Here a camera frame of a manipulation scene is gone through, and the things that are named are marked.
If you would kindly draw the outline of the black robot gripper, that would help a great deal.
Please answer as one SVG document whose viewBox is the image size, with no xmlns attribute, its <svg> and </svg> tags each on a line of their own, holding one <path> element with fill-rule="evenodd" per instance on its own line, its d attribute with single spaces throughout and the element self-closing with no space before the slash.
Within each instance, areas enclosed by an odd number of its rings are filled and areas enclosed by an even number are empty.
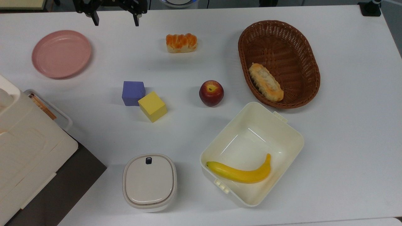
<svg viewBox="0 0 402 226">
<path fill-rule="evenodd" d="M 117 6 L 133 14 L 136 27 L 139 27 L 140 14 L 148 11 L 148 1 L 146 0 L 73 0 L 76 12 L 91 15 L 95 26 L 99 26 L 99 16 L 97 10 L 100 6 Z"/>
</svg>

